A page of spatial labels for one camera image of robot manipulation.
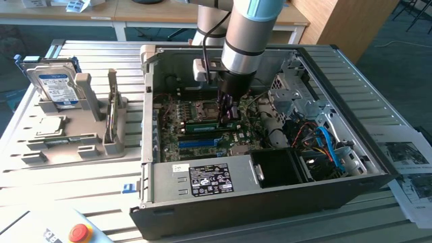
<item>barcode sticker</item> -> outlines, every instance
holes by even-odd
[[[110,20],[110,17],[89,17],[90,19]]]
[[[173,165],[173,172],[185,172],[189,171],[189,164]]]

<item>slotted aluminum workbench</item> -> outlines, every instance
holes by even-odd
[[[145,90],[138,53],[144,43],[65,41],[64,45],[57,44],[50,47],[46,56],[77,56],[82,72],[93,77],[92,88],[97,97],[108,95],[106,69],[117,70],[118,90],[129,99],[128,146],[132,151],[138,150]],[[305,48],[361,122],[408,125],[338,50],[329,46]],[[28,105],[34,102],[33,96],[30,86],[0,140],[0,151],[13,137]],[[120,209],[126,207],[128,197],[137,196],[120,195],[122,184],[133,183],[138,177],[138,159],[4,173],[0,177],[0,228],[20,215],[22,204],[54,199],[77,209],[114,242],[145,242],[128,214]],[[432,230],[417,229],[405,219],[385,187],[360,195],[338,210],[166,238],[158,242],[172,241],[432,242]]]

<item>hard drive label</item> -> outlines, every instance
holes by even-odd
[[[208,196],[233,192],[228,164],[189,167],[193,196]]]
[[[70,106],[78,102],[73,87],[68,85],[69,78],[65,74],[38,75],[44,90],[54,104]]]

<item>emergency stop button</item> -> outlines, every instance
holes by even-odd
[[[89,233],[90,232],[84,224],[74,225],[69,232],[69,241],[73,243],[84,242]]]

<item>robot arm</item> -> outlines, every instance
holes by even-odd
[[[204,37],[224,18],[228,13],[225,10],[229,8],[229,3],[233,2],[221,56],[224,70],[218,70],[216,75],[218,84],[218,120],[220,124],[225,124],[230,120],[240,119],[237,104],[253,81],[284,0],[188,0],[188,2],[200,4],[197,40],[193,40],[196,44],[202,41],[200,35]],[[214,32],[209,34],[205,41],[206,45],[221,42],[224,26],[226,26],[226,23],[220,25]]]

